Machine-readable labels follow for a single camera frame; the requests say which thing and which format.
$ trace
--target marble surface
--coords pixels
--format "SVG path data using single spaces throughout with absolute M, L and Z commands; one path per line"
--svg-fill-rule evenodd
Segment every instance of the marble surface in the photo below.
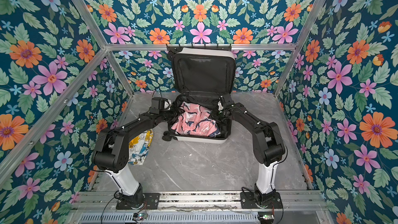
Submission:
M 162 93 L 174 100 L 179 93 Z M 138 93 L 126 114 L 125 123 L 146 112 L 152 94 Z M 251 113 L 267 122 L 276 122 L 286 142 L 289 155 L 278 165 L 276 189 L 306 189 L 302 162 L 292 143 L 290 131 L 284 123 L 279 104 L 271 93 L 232 93 L 235 102 L 242 103 Z M 242 186 L 253 189 L 258 177 L 259 163 L 253 154 L 251 133 L 241 124 L 233 122 L 230 137 L 223 144 L 207 144 L 162 140 L 167 123 L 153 129 L 154 137 L 148 157 L 143 165 L 129 165 L 134 177 L 144 191 L 218 191 L 240 190 Z M 97 191 L 115 191 L 116 185 L 103 175 Z

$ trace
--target metal bar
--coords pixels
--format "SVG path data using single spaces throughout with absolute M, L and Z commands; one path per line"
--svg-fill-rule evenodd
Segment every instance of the metal bar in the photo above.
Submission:
M 73 95 L 79 90 L 88 76 L 97 68 L 106 51 L 101 49 L 93 57 L 93 59 L 82 69 L 71 84 L 61 93 L 57 100 L 48 108 L 48 110 L 39 118 L 33 127 L 27 132 L 22 140 L 11 150 L 11 152 L 0 163 L 0 187 L 9 179 L 11 174 L 16 170 L 21 161 L 29 154 L 40 137 L 47 131 L 48 126 L 52 124 L 55 118 L 61 113 L 68 99 L 72 99 Z
M 169 47 L 229 47 L 229 44 L 169 44 Z M 285 50 L 293 51 L 296 49 L 295 44 L 231 44 L 232 50 Z M 120 50 L 167 50 L 165 44 L 107 44 L 107 51 Z
M 302 47 L 304 46 L 304 43 L 310 34 L 310 31 L 312 29 L 312 26 L 314 25 L 316 18 L 318 17 L 322 7 L 324 6 L 326 0 L 315 0 L 312 10 L 310 14 L 308 15 L 307 20 L 305 21 L 305 24 L 303 28 L 301 29 L 300 35 L 298 36 L 297 39 L 297 48 L 292 54 L 290 55 L 289 60 L 287 61 L 285 65 L 285 69 L 283 70 L 281 77 L 279 78 L 278 86 L 275 89 L 274 94 L 278 95 L 279 92 L 281 91 L 283 84 L 286 82 L 287 77 L 289 76 L 289 73 L 291 69 L 293 68 L 293 65 L 295 64 L 296 58 L 299 56 Z
M 107 44 L 105 37 L 102 35 L 100 28 L 92 17 L 91 13 L 88 11 L 87 5 L 84 0 L 72 0 L 73 5 L 76 7 L 77 11 L 80 13 L 83 21 L 86 23 L 91 34 L 95 38 L 100 48 L 104 48 Z
M 116 76 L 119 78 L 120 82 L 122 83 L 123 87 L 125 88 L 127 94 L 129 97 L 132 97 L 134 94 L 134 91 L 132 90 L 129 81 L 127 80 L 126 74 L 123 72 L 120 64 L 117 62 L 115 55 L 113 52 L 107 52 L 108 54 L 106 55 L 109 63 L 111 64 L 111 67 L 115 71 Z

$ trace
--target folded garment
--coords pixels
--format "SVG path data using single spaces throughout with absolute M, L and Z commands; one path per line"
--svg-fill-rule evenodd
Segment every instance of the folded garment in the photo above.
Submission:
M 220 130 L 215 120 L 209 119 L 211 110 L 198 104 L 182 102 L 181 109 L 185 112 L 178 117 L 172 129 L 177 134 L 215 137 Z

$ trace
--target pink flower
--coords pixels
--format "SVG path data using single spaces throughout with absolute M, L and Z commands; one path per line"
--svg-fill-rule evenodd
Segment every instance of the pink flower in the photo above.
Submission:
M 288 126 L 289 126 L 290 132 L 291 132 L 291 134 L 292 134 L 292 136 L 293 136 L 293 140 L 294 140 L 296 143 L 298 143 L 298 140 L 297 140 L 297 137 L 296 137 L 298 131 L 293 127 L 293 125 L 292 125 L 291 123 L 288 124 Z
M 90 89 L 89 94 L 94 98 L 98 95 L 98 88 L 96 88 L 94 85 L 91 87 L 88 87 Z
M 111 125 L 111 130 L 115 129 L 117 127 L 117 125 L 119 124 L 119 122 L 115 119 Z
M 54 60 L 54 62 L 58 64 L 57 68 L 67 69 L 66 66 L 69 65 L 69 63 L 66 62 L 65 60 L 66 60 L 65 57 L 57 56 L 57 59 Z
M 89 82 L 90 82 L 91 80 L 96 81 L 96 80 L 97 80 L 97 77 L 96 77 L 97 74 L 98 74 L 98 72 L 97 72 L 96 70 L 94 70 L 94 71 L 91 73 L 91 75 L 88 76 L 88 81 L 89 81 Z
M 25 88 L 25 92 L 23 92 L 24 95 L 30 95 L 32 98 L 36 98 L 36 94 L 41 94 L 41 91 L 39 90 L 40 85 L 35 85 L 33 81 L 29 82 L 28 84 L 22 85 L 23 88 Z
M 374 94 L 376 91 L 373 89 L 376 86 L 376 82 L 372 82 L 370 79 L 366 80 L 365 83 L 361 83 L 360 86 L 362 87 L 361 90 L 359 91 L 360 93 L 365 93 L 365 97 L 369 96 L 369 93 Z
M 298 57 L 296 58 L 295 62 L 296 62 L 296 68 L 298 68 L 299 70 L 301 69 L 301 66 L 304 65 L 304 55 L 298 55 Z
M 372 167 L 376 169 L 380 168 L 380 164 L 372 159 L 377 157 L 377 152 L 370 151 L 368 153 L 368 149 L 365 145 L 361 145 L 361 152 L 359 150 L 355 150 L 354 153 L 357 157 L 359 157 L 357 159 L 357 165 L 362 166 L 365 164 L 365 170 L 368 173 L 372 172 Z
M 150 50 L 149 52 L 149 57 L 153 57 L 155 60 L 158 59 L 158 57 L 162 57 L 160 54 L 160 50 Z
M 363 192 L 366 192 L 367 194 L 370 194 L 370 190 L 368 187 L 371 185 L 368 181 L 363 180 L 363 176 L 360 174 L 359 178 L 357 176 L 354 176 L 355 182 L 353 183 L 354 187 L 357 187 L 359 192 L 363 194 Z
M 199 22 L 197 25 L 198 29 L 192 29 L 189 32 L 191 32 L 192 35 L 195 35 L 196 37 L 193 38 L 192 42 L 197 43 L 200 41 L 202 44 L 204 42 L 210 42 L 210 38 L 208 35 L 211 34 L 212 30 L 211 29 L 206 29 L 205 30 L 205 25 L 202 22 Z
M 348 86 L 352 84 L 352 80 L 349 76 L 345 76 L 351 71 L 351 64 L 345 65 L 343 69 L 341 69 L 341 62 L 337 61 L 336 65 L 334 67 L 336 72 L 333 72 L 331 70 L 328 71 L 328 77 L 333 79 L 329 82 L 328 88 L 334 88 L 336 86 L 336 92 L 338 94 L 343 91 L 343 83 L 344 85 Z
M 51 124 L 49 126 L 49 128 L 47 129 L 46 133 L 43 134 L 43 136 L 40 137 L 40 143 L 44 144 L 47 140 L 47 137 L 49 138 L 53 138 L 54 137 L 54 133 L 51 132 L 52 130 L 54 130 L 55 128 L 55 124 Z
M 135 29 L 131 29 L 131 27 L 124 27 L 125 28 L 125 34 L 129 34 L 129 37 L 134 36 L 135 37 Z
M 107 62 L 108 60 L 106 59 L 106 58 L 103 58 L 102 59 L 102 61 L 101 61 L 101 64 L 99 65 L 99 68 L 101 69 L 101 70 L 103 70 L 104 68 L 107 68 L 108 66 L 106 65 L 106 62 Z
M 257 60 L 254 60 L 254 62 L 252 63 L 252 65 L 253 65 L 254 67 L 260 66 L 260 65 L 261 65 L 260 58 L 258 58 Z
M 182 28 L 185 28 L 185 25 L 182 24 L 182 21 L 176 20 L 176 22 L 174 23 L 174 27 L 176 28 L 176 30 L 182 31 Z
M 234 54 L 234 58 L 236 59 L 238 57 L 236 54 L 239 53 L 239 50 L 232 50 L 231 52 Z
M 112 23 L 108 23 L 108 27 L 110 30 L 105 29 L 103 30 L 107 35 L 112 36 L 111 37 L 111 42 L 112 43 L 117 43 L 119 42 L 120 44 L 125 44 L 125 41 L 130 41 L 131 38 L 129 38 L 126 35 L 123 35 L 125 33 L 124 27 L 118 27 L 116 30 L 116 27 Z
M 301 144 L 300 150 L 302 151 L 303 154 L 307 152 L 307 147 L 305 147 L 305 144 Z
M 145 67 L 151 68 L 153 66 L 152 60 L 148 61 L 148 59 L 145 59 L 144 65 L 145 65 Z
M 343 120 L 343 124 L 337 123 L 337 127 L 341 130 L 337 133 L 337 136 L 344 136 L 344 142 L 346 142 L 346 144 L 348 144 L 350 138 L 352 140 L 357 140 L 357 136 L 353 133 L 357 126 L 354 124 L 348 126 L 348 120 L 346 118 Z
M 332 57 L 329 56 L 328 58 L 328 62 L 326 62 L 326 65 L 328 66 L 328 69 L 330 69 L 331 67 L 334 68 L 334 64 L 337 62 L 336 56 L 333 55 Z
M 72 122 L 70 122 L 70 121 L 68 121 L 67 123 L 63 122 L 62 125 L 63 125 L 63 127 L 61 128 L 61 132 L 64 132 L 65 136 L 68 133 L 73 132 L 72 128 L 74 127 L 74 124 L 72 124 Z
M 324 119 L 323 124 L 321 124 L 321 127 L 323 128 L 322 132 L 324 132 L 324 133 L 326 132 L 326 134 L 329 135 L 330 131 L 333 130 L 333 128 L 330 127 L 330 125 L 331 125 L 331 122 L 330 121 L 326 121 L 326 119 Z
M 283 28 L 282 26 L 278 27 L 278 35 L 275 35 L 272 40 L 276 41 L 279 40 L 278 43 L 284 43 L 286 42 L 292 42 L 293 37 L 290 35 L 296 34 L 299 29 L 292 29 L 293 28 L 293 22 L 290 22 L 286 25 L 286 28 Z
M 228 26 L 228 24 L 225 22 L 225 20 L 222 20 L 222 22 L 218 21 L 217 28 L 220 28 L 220 31 L 226 30 L 227 26 Z
M 304 80 L 311 80 L 311 76 L 314 74 L 312 70 L 312 65 L 308 67 L 308 65 L 305 66 L 305 70 L 302 72 L 304 75 Z
M 276 34 L 278 31 L 276 27 L 271 25 L 271 28 L 267 29 L 267 32 L 267 36 L 271 35 L 273 37 L 273 35 Z
M 33 192 L 36 192 L 40 189 L 40 186 L 37 184 L 40 182 L 40 179 L 36 179 L 33 181 L 33 178 L 29 178 L 26 182 L 26 185 L 21 185 L 18 187 L 21 194 L 19 195 L 19 200 L 26 196 L 26 198 L 30 199 L 33 196 Z
M 308 87 L 307 85 L 304 86 L 303 88 L 303 94 L 305 97 L 307 97 L 308 95 L 310 95 L 310 87 Z
M 244 50 L 243 52 L 243 56 L 246 56 L 248 59 L 250 59 L 252 56 L 256 56 L 255 50 Z
M 65 79 L 68 73 L 65 71 L 57 72 L 57 64 L 55 62 L 50 62 L 50 71 L 43 65 L 39 65 L 38 68 L 44 76 L 36 75 L 32 81 L 40 85 L 46 83 L 43 87 L 44 95 L 51 94 L 53 88 L 57 93 L 62 93 L 65 90 L 67 85 L 61 79 Z
M 32 160 L 35 160 L 39 156 L 39 153 L 35 152 L 30 154 L 29 156 L 25 157 L 24 160 L 20 163 L 20 165 L 17 167 L 17 170 L 15 171 L 15 175 L 17 177 L 20 177 L 23 172 L 26 169 L 34 169 L 36 167 L 34 162 L 31 162 Z
M 72 194 L 69 203 L 73 204 L 75 201 L 78 200 L 78 198 L 79 198 L 79 192 L 76 192 L 76 193 Z

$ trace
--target floral wallpaper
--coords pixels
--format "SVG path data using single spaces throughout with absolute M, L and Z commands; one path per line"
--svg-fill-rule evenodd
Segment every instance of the floral wallpaper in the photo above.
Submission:
M 0 161 L 98 50 L 70 0 L 0 0 Z
M 278 95 L 338 224 L 398 222 L 397 9 L 327 0 Z
M 290 52 L 284 50 L 233 50 L 236 59 L 234 91 L 273 92 Z M 174 74 L 166 52 L 115 52 L 134 91 L 174 91 Z
M 109 43 L 282 44 L 296 41 L 314 0 L 85 1 Z
M 126 104 L 127 93 L 104 59 L 3 185 L 0 223 L 64 223 L 92 180 L 98 133 L 117 127 Z M 0 115 L 2 123 L 11 118 Z

